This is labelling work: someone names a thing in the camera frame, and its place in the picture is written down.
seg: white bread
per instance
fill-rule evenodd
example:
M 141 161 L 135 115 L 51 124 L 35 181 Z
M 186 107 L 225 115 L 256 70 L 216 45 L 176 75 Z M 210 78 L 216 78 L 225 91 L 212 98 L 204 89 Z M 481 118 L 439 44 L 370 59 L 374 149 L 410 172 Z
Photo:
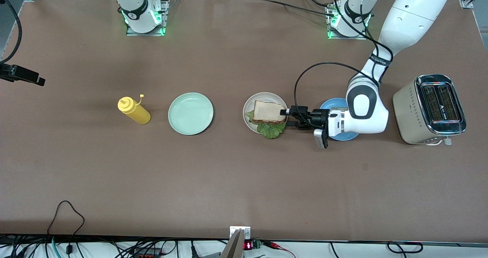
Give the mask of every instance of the white bread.
M 265 103 L 256 100 L 254 102 L 254 117 L 252 120 L 256 123 L 282 124 L 286 116 L 279 115 L 279 111 L 285 109 L 286 107 L 277 103 Z

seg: mint green plate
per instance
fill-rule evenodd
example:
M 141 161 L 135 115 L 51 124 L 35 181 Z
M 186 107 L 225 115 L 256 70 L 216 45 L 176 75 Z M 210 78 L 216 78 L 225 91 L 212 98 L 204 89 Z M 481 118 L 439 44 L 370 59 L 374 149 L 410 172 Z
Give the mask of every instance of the mint green plate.
M 171 127 L 178 133 L 199 134 L 212 122 L 212 102 L 200 93 L 185 93 L 169 106 L 168 119 Z

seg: table surface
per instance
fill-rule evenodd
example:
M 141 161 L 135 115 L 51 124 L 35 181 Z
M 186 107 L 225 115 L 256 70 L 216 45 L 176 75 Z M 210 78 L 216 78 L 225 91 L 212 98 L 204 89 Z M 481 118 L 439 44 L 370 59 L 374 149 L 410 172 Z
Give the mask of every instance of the table surface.
M 392 3 L 377 3 L 376 36 Z M 269 91 L 290 106 L 305 68 L 362 67 L 371 42 L 329 40 L 323 16 L 261 0 L 181 0 L 164 37 L 126 37 L 116 10 L 115 0 L 24 4 L 10 63 L 47 81 L 0 83 L 0 232 L 45 233 L 68 199 L 87 219 L 81 234 L 223 238 L 230 225 L 249 225 L 265 239 L 488 242 L 488 112 L 479 109 L 488 57 L 457 1 L 385 75 L 386 131 L 326 150 L 310 131 L 252 132 L 244 102 Z M 432 73 L 453 80 L 467 117 L 452 147 L 407 145 L 393 113 L 392 95 Z M 344 97 L 352 75 L 316 67 L 300 81 L 299 104 Z M 215 115 L 203 133 L 183 136 L 167 112 L 190 91 Z M 152 114 L 144 126 L 116 106 L 140 93 Z M 52 233 L 80 224 L 69 206 L 56 221 Z

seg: teal cable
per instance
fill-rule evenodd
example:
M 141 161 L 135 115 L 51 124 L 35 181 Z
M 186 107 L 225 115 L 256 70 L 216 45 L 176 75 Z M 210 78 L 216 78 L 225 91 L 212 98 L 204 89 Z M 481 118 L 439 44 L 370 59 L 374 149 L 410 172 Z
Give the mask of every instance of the teal cable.
M 53 236 L 53 238 L 51 239 L 51 244 L 53 245 L 54 253 L 56 253 L 56 256 L 57 256 L 58 258 L 61 258 L 61 255 L 59 254 L 58 249 L 56 248 L 56 244 L 54 243 L 54 236 Z

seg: yellow squeeze bottle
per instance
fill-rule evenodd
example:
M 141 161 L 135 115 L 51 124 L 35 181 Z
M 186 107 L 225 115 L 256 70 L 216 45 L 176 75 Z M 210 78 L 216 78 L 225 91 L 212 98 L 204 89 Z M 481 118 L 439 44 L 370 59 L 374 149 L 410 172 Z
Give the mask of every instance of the yellow squeeze bottle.
M 130 97 L 124 97 L 119 100 L 117 107 L 125 115 L 129 116 L 132 120 L 138 122 L 140 125 L 145 125 L 151 120 L 151 114 L 141 106 L 144 95 L 140 95 L 141 100 L 139 103 Z

